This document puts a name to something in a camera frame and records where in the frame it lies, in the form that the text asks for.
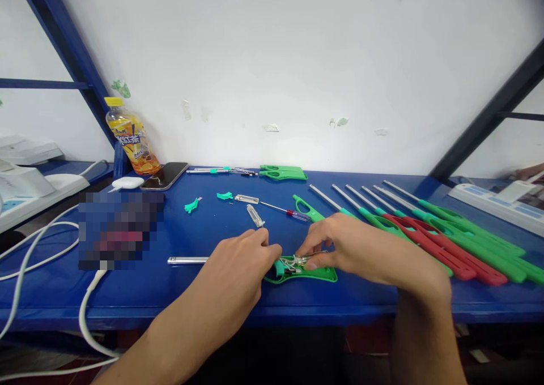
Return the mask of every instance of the blue steel beam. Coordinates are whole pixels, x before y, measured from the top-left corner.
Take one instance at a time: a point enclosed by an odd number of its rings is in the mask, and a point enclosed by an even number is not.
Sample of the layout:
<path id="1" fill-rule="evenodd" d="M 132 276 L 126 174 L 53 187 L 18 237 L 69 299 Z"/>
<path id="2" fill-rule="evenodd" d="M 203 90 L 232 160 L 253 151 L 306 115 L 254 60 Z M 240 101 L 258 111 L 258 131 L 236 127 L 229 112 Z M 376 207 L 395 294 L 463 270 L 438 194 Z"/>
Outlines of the blue steel beam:
<path id="1" fill-rule="evenodd" d="M 0 78 L 0 88 L 11 89 L 90 89 L 86 82 L 43 81 L 34 79 Z"/>

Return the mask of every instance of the red plastic handle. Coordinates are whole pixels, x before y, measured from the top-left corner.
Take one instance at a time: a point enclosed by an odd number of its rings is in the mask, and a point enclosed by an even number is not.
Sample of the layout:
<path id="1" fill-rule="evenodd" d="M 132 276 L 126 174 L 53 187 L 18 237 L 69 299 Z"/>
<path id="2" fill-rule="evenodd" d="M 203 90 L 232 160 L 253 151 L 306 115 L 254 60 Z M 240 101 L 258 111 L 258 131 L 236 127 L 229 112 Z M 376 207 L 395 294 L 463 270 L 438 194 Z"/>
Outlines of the red plastic handle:
<path id="1" fill-rule="evenodd" d="M 482 283 L 489 286 L 501 286 L 508 282 L 508 278 L 502 273 L 493 269 L 488 264 L 483 263 L 478 258 L 472 256 L 463 248 L 457 246 L 455 243 L 450 241 L 446 235 L 433 226 L 430 226 L 428 223 L 410 217 L 403 217 L 402 219 L 412 225 L 414 228 L 419 228 L 427 238 L 474 269 L 476 271 L 476 279 Z"/>
<path id="2" fill-rule="evenodd" d="M 459 280 L 470 280 L 476 277 L 476 271 L 474 269 L 430 240 L 421 231 L 419 226 L 415 226 L 405 221 L 404 217 L 399 218 L 390 214 L 384 214 L 383 217 L 397 224 L 404 234 L 412 240 L 412 242 L 416 243 L 425 252 L 429 253 L 431 256 L 449 267 L 453 271 L 453 275 Z"/>

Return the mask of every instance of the yellow bottle cap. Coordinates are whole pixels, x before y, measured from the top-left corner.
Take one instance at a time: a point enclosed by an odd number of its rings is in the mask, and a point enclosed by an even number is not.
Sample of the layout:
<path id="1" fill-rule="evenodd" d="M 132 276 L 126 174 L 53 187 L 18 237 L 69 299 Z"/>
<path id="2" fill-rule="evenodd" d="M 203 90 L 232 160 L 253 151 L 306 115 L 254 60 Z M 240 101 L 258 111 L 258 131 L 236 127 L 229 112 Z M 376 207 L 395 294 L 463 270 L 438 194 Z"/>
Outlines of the yellow bottle cap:
<path id="1" fill-rule="evenodd" d="M 104 100 L 108 106 L 125 106 L 122 98 L 105 97 Z"/>

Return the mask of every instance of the phone screen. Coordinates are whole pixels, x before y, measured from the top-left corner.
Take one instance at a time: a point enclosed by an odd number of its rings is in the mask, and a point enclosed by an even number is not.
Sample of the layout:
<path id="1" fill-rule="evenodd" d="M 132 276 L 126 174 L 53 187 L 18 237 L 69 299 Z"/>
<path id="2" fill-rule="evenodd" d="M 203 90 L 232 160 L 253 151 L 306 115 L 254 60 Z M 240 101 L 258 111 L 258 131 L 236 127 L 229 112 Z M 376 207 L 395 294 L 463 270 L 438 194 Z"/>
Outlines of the phone screen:
<path id="1" fill-rule="evenodd" d="M 169 162 L 140 187 L 142 190 L 167 190 L 189 167 L 187 163 Z"/>

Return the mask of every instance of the iced tea bottle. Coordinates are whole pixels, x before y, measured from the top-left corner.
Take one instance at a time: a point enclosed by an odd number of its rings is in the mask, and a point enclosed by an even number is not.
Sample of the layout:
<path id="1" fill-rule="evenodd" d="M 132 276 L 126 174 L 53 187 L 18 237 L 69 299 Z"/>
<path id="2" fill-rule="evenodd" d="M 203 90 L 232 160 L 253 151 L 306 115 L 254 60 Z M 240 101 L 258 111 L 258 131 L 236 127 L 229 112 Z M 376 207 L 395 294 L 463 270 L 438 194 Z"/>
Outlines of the iced tea bottle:
<path id="1" fill-rule="evenodd" d="M 104 100 L 110 108 L 106 114 L 106 122 L 123 146 L 134 171 L 140 176 L 155 174 L 160 170 L 160 163 L 153 154 L 138 116 L 124 108 L 121 98 L 105 97 Z"/>

